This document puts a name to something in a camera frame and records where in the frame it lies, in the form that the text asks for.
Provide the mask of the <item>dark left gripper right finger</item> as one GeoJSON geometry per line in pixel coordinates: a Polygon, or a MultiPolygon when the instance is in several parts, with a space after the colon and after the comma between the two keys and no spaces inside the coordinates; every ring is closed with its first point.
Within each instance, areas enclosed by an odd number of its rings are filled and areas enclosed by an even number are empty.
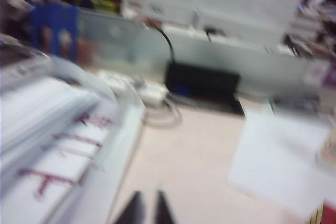
{"type": "Polygon", "coordinates": [[[175,224],[173,214],[169,208],[165,193],[162,190],[157,191],[157,200],[154,215],[155,224],[175,224]]]}

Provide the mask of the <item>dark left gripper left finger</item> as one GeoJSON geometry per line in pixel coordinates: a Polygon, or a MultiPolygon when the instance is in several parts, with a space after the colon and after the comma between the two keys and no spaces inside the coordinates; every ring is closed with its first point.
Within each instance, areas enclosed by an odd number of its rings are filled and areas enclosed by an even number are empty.
{"type": "Polygon", "coordinates": [[[141,224],[145,218],[145,206],[141,191],[135,191],[115,220],[115,224],[141,224]]]}

